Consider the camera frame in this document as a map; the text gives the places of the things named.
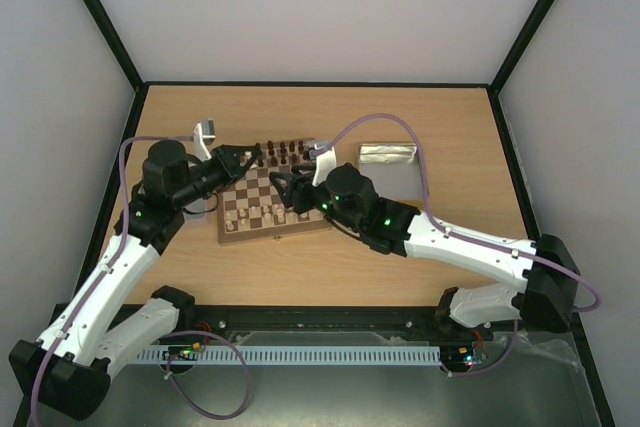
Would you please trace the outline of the gold metal tin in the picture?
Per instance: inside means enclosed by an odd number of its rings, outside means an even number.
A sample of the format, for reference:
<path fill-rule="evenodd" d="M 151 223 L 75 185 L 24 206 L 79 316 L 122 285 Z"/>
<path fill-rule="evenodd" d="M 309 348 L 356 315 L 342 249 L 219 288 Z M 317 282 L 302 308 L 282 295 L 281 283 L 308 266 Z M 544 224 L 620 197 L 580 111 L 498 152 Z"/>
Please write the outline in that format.
<path fill-rule="evenodd" d="M 414 143 L 364 143 L 358 147 L 357 168 L 376 192 L 396 201 L 419 201 L 423 189 Z"/>

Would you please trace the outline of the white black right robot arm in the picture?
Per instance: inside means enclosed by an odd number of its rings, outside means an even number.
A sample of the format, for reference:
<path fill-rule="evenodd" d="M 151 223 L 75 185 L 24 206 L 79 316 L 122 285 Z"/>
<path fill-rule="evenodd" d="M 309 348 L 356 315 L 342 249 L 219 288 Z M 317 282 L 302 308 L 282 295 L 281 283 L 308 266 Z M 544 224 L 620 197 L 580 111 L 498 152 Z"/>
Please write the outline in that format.
<path fill-rule="evenodd" d="M 558 237 L 517 240 L 446 223 L 380 196 L 349 163 L 320 183 L 314 174 L 299 166 L 269 179 L 286 208 L 297 214 L 317 210 L 375 252 L 438 260 L 494 279 L 484 287 L 444 291 L 436 314 L 443 336 L 455 339 L 469 328 L 512 320 L 548 332 L 569 330 L 579 271 Z"/>

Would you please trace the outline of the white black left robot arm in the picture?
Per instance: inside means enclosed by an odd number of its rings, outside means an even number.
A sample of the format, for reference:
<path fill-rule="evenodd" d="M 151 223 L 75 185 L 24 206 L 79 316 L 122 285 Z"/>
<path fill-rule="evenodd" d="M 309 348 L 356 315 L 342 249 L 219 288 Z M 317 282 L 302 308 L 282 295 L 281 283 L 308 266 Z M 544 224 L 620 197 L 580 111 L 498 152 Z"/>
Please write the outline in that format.
<path fill-rule="evenodd" d="M 179 138 L 151 142 L 141 180 L 123 192 L 114 235 L 94 270 L 36 341 L 19 341 L 10 352 L 14 374 L 30 398 L 34 426 L 41 423 L 40 405 L 86 419 L 141 351 L 189 324 L 193 296 L 169 287 L 118 326 L 112 322 L 184 225 L 187 207 L 236 183 L 261 154 L 256 145 L 222 145 L 195 157 Z"/>

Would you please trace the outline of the wooden chess board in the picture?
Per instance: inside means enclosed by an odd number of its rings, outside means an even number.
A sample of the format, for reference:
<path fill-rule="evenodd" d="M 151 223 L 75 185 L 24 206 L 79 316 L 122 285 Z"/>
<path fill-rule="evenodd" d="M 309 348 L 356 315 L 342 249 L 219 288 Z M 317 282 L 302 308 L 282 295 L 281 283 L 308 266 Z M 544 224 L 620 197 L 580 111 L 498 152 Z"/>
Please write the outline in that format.
<path fill-rule="evenodd" d="M 270 166 L 270 158 L 268 155 L 267 142 L 272 141 L 274 144 L 275 157 L 278 159 L 278 165 L 276 167 Z M 269 174 L 276 172 L 279 167 L 286 165 L 295 165 L 291 163 L 291 155 L 298 155 L 298 163 L 310 163 L 303 160 L 303 152 L 298 151 L 298 142 L 303 141 L 305 144 L 305 150 L 308 151 L 306 143 L 311 141 L 310 138 L 299 139 L 286 139 L 286 140 L 268 140 L 262 145 L 262 157 L 264 159 L 264 167 L 261 170 L 261 176 L 257 179 L 256 183 L 253 182 L 238 182 L 229 187 L 219 197 L 219 206 L 217 208 L 217 232 L 218 242 L 221 245 L 230 245 L 232 243 L 240 243 L 258 240 L 262 238 L 274 238 L 279 239 L 281 237 L 293 234 L 301 234 L 318 230 L 329 230 L 330 224 L 324 220 L 323 215 L 316 211 L 311 210 L 308 213 L 309 218 L 307 220 L 300 219 L 299 214 L 296 214 L 296 222 L 293 224 L 286 223 L 278 225 L 276 222 L 276 213 L 274 213 L 274 205 L 280 204 L 281 208 L 286 211 L 286 215 L 289 212 L 293 212 L 290 209 L 286 209 L 276 192 L 276 189 L 272 186 L 269 180 Z M 280 143 L 286 145 L 287 153 L 281 155 L 279 152 Z M 265 213 L 262 211 L 262 206 L 268 205 L 270 208 L 270 214 L 273 217 L 273 226 L 265 228 L 263 226 L 263 216 Z M 251 207 L 259 207 L 260 215 L 255 217 L 249 216 L 249 209 Z M 239 209 L 245 209 L 247 217 L 241 218 L 239 216 Z M 227 231 L 225 229 L 225 220 L 231 219 L 234 221 L 235 230 Z M 240 219 L 247 220 L 247 226 L 244 229 L 240 229 L 238 221 Z"/>

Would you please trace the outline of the silver tin lid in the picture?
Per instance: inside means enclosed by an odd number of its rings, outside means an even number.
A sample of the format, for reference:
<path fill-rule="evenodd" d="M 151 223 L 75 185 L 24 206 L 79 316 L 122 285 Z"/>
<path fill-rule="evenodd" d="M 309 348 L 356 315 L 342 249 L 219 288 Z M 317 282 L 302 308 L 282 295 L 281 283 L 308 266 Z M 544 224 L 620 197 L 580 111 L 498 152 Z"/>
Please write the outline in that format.
<path fill-rule="evenodd" d="M 184 210 L 184 218 L 186 223 L 202 223 L 206 222 L 209 217 L 209 200 L 198 199 L 187 205 Z"/>

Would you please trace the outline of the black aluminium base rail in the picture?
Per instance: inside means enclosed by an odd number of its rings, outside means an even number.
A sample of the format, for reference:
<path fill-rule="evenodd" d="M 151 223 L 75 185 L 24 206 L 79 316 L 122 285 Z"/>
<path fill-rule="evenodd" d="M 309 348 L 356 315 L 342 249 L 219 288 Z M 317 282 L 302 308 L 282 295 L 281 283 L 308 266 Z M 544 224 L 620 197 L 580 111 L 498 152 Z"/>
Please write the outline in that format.
<path fill-rule="evenodd" d="M 152 298 L 143 306 L 125 305 L 97 336 L 98 350 L 111 344 L 136 341 L 142 347 L 176 332 L 180 339 L 206 332 L 230 339 L 253 332 L 373 332 L 384 337 L 436 345 L 469 343 L 487 334 L 492 325 L 506 322 L 473 321 L 465 327 L 453 319 L 451 308 L 436 307 L 251 307 L 196 305 L 191 298 L 173 304 Z"/>

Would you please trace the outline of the black frame post left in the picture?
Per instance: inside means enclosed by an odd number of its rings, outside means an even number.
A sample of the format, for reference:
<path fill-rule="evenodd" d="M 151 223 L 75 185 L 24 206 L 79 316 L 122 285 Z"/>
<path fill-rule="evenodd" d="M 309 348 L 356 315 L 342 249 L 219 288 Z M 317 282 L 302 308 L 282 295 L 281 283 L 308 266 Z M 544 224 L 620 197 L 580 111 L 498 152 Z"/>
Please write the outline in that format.
<path fill-rule="evenodd" d="M 82 0 L 120 69 L 134 91 L 142 89 L 144 81 L 129 55 L 101 0 Z"/>

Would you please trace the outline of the black frame post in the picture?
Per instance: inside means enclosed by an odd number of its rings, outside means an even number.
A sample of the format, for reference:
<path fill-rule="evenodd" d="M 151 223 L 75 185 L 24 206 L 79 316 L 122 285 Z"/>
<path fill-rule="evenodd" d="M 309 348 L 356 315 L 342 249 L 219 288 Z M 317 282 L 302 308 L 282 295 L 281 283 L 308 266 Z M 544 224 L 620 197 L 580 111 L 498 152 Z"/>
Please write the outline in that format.
<path fill-rule="evenodd" d="M 489 86 L 489 93 L 492 97 L 497 97 L 505 87 L 555 1 L 556 0 L 536 0 L 534 3 Z"/>
<path fill-rule="evenodd" d="M 129 55 L 101 0 L 82 0 L 120 69 L 134 91 L 142 89 L 144 81 Z"/>

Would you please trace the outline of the black frame post right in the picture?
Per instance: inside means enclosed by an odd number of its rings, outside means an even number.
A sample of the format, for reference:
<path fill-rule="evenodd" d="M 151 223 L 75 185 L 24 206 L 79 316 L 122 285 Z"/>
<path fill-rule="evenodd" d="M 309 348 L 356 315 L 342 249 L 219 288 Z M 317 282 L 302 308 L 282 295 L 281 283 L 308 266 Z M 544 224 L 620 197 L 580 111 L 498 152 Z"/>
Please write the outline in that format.
<path fill-rule="evenodd" d="M 489 93 L 492 97 L 497 97 L 505 87 L 555 1 L 556 0 L 536 0 L 534 3 L 489 86 Z"/>

